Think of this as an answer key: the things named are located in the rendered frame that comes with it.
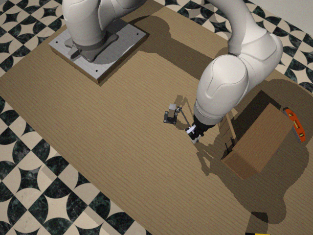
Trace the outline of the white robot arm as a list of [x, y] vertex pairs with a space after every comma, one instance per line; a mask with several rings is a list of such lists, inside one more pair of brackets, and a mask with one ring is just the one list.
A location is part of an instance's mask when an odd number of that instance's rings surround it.
[[[141, 7], [147, 0], [63, 0], [62, 10], [71, 38], [71, 59], [82, 55], [93, 62], [117, 35], [111, 23]], [[215, 125], [277, 67], [283, 44], [261, 28], [243, 0], [207, 0], [228, 19], [232, 35], [228, 54], [215, 58], [204, 70], [197, 88], [194, 115], [203, 124]]]

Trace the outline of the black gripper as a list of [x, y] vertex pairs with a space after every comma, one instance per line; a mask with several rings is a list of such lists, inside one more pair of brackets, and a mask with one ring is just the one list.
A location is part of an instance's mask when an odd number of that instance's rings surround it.
[[193, 117], [194, 122], [192, 123], [192, 127], [186, 128], [185, 131], [189, 135], [190, 140], [193, 142], [193, 144], [195, 144], [201, 136], [204, 136], [204, 132], [206, 132], [209, 128], [214, 127], [215, 125], [205, 125], [199, 122], [195, 115], [193, 115]]

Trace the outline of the orange spirit level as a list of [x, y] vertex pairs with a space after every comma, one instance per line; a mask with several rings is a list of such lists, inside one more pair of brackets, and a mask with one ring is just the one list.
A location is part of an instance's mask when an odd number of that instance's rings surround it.
[[304, 131], [302, 125], [300, 124], [296, 114], [294, 112], [292, 112], [290, 109], [284, 110], [283, 113], [295, 123], [294, 126], [292, 127], [292, 130], [293, 130], [298, 142], [301, 143], [301, 142], [305, 141], [305, 131]]

